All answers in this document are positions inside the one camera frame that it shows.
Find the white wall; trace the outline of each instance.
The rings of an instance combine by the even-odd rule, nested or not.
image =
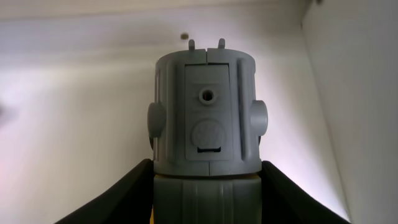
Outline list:
[[[398,1],[324,1],[304,33],[353,223],[398,222]]]
[[[152,157],[156,60],[226,47],[256,59],[261,158],[347,218],[297,13],[284,2],[0,22],[0,222],[48,223]]]

